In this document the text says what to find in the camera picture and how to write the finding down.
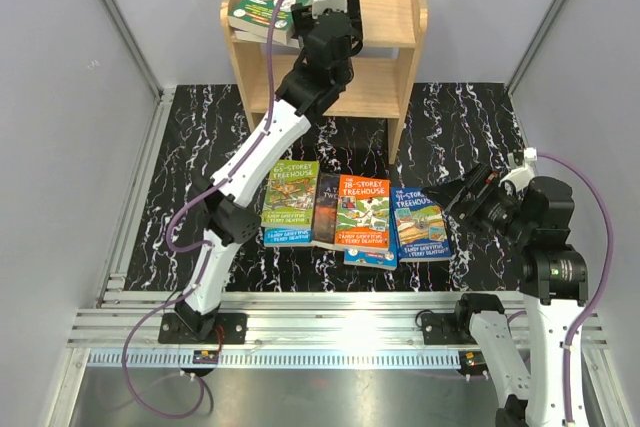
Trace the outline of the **blue 91-Storey Treehouse book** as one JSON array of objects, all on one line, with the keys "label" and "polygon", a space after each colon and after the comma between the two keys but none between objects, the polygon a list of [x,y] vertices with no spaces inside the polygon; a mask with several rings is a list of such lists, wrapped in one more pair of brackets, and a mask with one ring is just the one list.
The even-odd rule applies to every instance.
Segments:
[{"label": "blue 91-Storey Treehouse book", "polygon": [[400,262],[444,261],[452,257],[441,208],[420,188],[391,188],[397,253]]}]

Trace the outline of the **green back-cover Treehouse book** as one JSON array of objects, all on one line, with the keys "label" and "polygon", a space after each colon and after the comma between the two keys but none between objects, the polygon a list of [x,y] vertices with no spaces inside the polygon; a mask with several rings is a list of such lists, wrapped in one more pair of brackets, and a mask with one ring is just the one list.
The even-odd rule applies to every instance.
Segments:
[{"label": "green back-cover Treehouse book", "polygon": [[[236,30],[267,37],[273,8],[278,0],[240,0],[229,13],[229,25]],[[294,35],[291,7],[307,5],[310,0],[284,0],[275,22],[273,41],[287,43]]]}]

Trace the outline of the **blue back-cover Treehouse book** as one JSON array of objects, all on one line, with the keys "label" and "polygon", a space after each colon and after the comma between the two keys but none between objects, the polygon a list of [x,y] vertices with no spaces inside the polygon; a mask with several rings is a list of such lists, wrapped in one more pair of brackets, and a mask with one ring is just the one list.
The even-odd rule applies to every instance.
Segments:
[{"label": "blue back-cover Treehouse book", "polygon": [[344,263],[389,271],[395,270],[398,264],[396,255],[391,251],[360,251],[356,249],[348,249],[344,252]]}]

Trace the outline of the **purple 52-Storey Treehouse book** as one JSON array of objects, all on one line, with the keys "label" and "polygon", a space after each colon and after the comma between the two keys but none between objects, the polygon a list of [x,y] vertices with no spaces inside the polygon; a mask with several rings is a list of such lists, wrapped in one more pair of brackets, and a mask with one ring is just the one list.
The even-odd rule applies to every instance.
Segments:
[{"label": "purple 52-Storey Treehouse book", "polygon": [[[257,43],[261,43],[261,44],[266,44],[267,43],[267,37],[266,36],[260,36],[260,35],[256,35],[250,32],[246,32],[246,31],[242,31],[242,30],[235,30],[234,31],[234,35],[235,38],[237,40],[240,41],[245,41],[245,42],[257,42]],[[292,48],[298,48],[299,47],[299,42],[297,39],[290,39],[288,42],[280,42],[278,41],[276,38],[273,39],[273,43],[275,45],[279,45],[279,46],[287,46],[287,47],[292,47]]]}]

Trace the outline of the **orange 78-Storey Treehouse book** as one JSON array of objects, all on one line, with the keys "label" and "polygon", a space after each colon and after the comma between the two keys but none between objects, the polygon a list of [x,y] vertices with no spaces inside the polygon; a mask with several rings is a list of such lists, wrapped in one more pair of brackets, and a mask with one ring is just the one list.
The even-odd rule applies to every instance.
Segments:
[{"label": "orange 78-Storey Treehouse book", "polygon": [[340,176],[334,245],[343,250],[389,250],[389,180]]}]

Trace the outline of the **green 65-Storey Treehouse book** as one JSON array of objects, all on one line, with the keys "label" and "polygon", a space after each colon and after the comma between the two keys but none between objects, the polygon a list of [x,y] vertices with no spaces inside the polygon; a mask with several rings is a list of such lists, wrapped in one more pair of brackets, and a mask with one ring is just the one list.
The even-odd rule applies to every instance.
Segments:
[{"label": "green 65-Storey Treehouse book", "polygon": [[318,161],[278,160],[268,177],[262,226],[310,230],[319,170]]}]

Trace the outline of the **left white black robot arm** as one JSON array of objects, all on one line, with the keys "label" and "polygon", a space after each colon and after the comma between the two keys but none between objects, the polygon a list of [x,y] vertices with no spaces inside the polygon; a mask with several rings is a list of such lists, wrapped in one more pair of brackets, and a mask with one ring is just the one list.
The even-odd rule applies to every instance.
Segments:
[{"label": "left white black robot arm", "polygon": [[189,284],[175,302],[180,331],[194,344],[215,332],[223,285],[239,248],[253,238],[260,218],[249,207],[263,179],[290,145],[304,135],[353,80],[352,57],[363,46],[360,0],[345,10],[293,7],[294,30],[303,47],[280,86],[270,87],[267,114],[234,156],[211,178],[210,187],[189,202],[203,202],[208,222]]}]

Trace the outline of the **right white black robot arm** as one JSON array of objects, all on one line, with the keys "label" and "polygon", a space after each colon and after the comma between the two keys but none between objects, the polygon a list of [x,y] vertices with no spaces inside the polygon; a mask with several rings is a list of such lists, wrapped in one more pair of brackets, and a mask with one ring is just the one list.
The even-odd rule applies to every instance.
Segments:
[{"label": "right white black robot arm", "polygon": [[[564,381],[581,382],[581,356],[566,336],[584,312],[588,273],[568,244],[573,191],[563,181],[520,169],[523,181],[478,164],[463,177],[423,188],[423,194],[459,223],[502,236],[521,262],[521,292],[529,322],[530,359],[511,336],[495,294],[469,293],[457,301],[453,332],[480,348],[499,407],[497,426],[585,426],[583,395],[571,399]],[[512,183],[523,198],[508,194]]]}]

